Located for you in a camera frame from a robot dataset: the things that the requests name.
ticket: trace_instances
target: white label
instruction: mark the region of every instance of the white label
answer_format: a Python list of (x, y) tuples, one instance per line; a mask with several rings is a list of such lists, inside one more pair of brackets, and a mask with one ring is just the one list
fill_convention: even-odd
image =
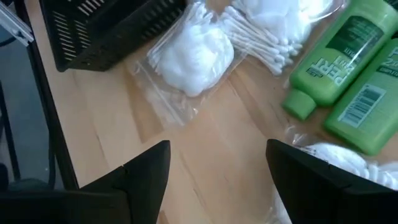
[(385, 94), (386, 90), (366, 84), (340, 115), (338, 121), (358, 128)]

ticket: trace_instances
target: clear plastic bag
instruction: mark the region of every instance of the clear plastic bag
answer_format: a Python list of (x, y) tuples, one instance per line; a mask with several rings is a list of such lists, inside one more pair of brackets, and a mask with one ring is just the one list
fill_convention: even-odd
[[(374, 159), (331, 144), (311, 134), (298, 132), (295, 126), (286, 130), (287, 139), (297, 150), (302, 150), (318, 159), (354, 175), (373, 181), (392, 190), (398, 190), (398, 161), (378, 163)], [(266, 224), (291, 224), (286, 208), (274, 187), (273, 203), (267, 214)]]
[(199, 1), (129, 70), (164, 125), (185, 125), (245, 56)]
[(304, 49), (320, 37), (347, 1), (232, 0), (220, 20), (232, 43), (252, 56), (248, 58), (252, 63), (259, 61), (280, 76), (302, 59)]

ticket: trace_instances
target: shampoo bottle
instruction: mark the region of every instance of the shampoo bottle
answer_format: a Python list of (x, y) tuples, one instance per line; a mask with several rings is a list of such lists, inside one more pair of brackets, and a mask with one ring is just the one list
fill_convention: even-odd
[(398, 12), (386, 0), (351, 0), (290, 76), (284, 109), (305, 120), (331, 106), (395, 32)]
[(398, 32), (337, 103), (325, 127), (370, 156), (396, 133)]

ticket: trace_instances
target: black basket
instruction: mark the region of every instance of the black basket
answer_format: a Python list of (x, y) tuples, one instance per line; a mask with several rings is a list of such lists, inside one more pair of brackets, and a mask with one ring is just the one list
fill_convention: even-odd
[(166, 31), (185, 0), (41, 0), (58, 71), (105, 71)]

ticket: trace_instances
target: wooden surface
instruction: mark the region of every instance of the wooden surface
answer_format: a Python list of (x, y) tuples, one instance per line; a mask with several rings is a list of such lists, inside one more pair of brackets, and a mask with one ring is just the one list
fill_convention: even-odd
[[(218, 9), (225, 5), (215, 2)], [(80, 186), (160, 140), (171, 140), (161, 224), (264, 223), (272, 189), (266, 141), (288, 141), (285, 130), (291, 125), (335, 141), (320, 125), (327, 111), (318, 110), (305, 123), (294, 120), (280, 107), (286, 76), (276, 79), (249, 62), (230, 75), (186, 127), (165, 129), (128, 71), (147, 47), (108, 72), (59, 73), (39, 2), (26, 4)], [(378, 159), (398, 159), (397, 140)]]

